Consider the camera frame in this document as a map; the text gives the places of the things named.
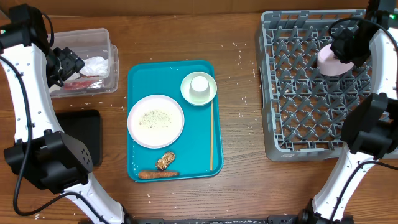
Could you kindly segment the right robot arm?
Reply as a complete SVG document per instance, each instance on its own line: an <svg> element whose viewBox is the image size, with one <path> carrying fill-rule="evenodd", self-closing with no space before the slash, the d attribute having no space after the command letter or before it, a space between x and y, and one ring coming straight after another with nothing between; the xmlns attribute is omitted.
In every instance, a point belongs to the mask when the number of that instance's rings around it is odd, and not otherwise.
<svg viewBox="0 0 398 224"><path fill-rule="evenodd" d="M321 74L337 76L372 60L371 93L346 118L341 154L321 191L288 223L353 223L343 215L367 172L397 147L397 14L395 0L368 2L358 29L332 34L318 54Z"/></svg>

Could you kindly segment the white paper cup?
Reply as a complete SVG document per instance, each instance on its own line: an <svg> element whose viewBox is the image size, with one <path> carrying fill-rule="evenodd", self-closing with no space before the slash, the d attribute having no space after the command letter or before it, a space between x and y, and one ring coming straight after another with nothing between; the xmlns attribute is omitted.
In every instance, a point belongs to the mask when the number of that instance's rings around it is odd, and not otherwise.
<svg viewBox="0 0 398 224"><path fill-rule="evenodd" d="M190 82L190 94L194 97L205 97L210 92L208 80L204 76L195 76Z"/></svg>

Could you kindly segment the red snack wrapper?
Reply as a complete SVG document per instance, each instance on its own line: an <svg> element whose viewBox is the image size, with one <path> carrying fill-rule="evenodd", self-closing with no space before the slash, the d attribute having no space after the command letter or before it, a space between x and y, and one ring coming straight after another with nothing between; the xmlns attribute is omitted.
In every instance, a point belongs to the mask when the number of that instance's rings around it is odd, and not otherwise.
<svg viewBox="0 0 398 224"><path fill-rule="evenodd" d="M87 90L100 89L104 87L102 80L83 80L82 82L66 83L63 86L64 90Z"/></svg>

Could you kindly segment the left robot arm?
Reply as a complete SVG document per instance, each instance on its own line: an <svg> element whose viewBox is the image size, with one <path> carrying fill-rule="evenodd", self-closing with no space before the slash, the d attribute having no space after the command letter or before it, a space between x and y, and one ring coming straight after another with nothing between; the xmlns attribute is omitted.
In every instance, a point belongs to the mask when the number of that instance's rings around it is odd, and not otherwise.
<svg viewBox="0 0 398 224"><path fill-rule="evenodd" d="M53 45L53 26L39 9L21 4L9 10L10 23L1 27L1 65L7 76L16 132L4 150L19 180L67 198L92 223L132 223L126 209L113 200L93 174L88 148L66 134L54 112L50 87L84 67L69 48Z"/></svg>

